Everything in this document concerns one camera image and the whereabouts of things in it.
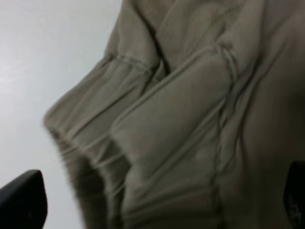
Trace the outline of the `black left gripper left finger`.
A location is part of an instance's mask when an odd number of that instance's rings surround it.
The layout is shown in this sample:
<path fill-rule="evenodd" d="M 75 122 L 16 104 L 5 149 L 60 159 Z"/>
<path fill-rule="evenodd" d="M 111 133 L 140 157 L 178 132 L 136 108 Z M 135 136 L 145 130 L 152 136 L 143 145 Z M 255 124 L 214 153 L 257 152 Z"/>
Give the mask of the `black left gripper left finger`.
<path fill-rule="evenodd" d="M 0 189 L 2 229 L 42 229 L 48 201 L 40 170 L 28 170 Z"/>

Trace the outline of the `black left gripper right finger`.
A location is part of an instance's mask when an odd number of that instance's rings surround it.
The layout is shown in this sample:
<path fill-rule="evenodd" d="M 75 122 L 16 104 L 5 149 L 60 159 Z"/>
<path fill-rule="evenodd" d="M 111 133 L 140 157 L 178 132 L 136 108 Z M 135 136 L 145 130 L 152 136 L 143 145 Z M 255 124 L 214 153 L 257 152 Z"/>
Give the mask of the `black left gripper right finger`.
<path fill-rule="evenodd" d="M 305 162 L 291 164 L 284 192 L 284 205 L 294 229 L 305 228 Z"/>

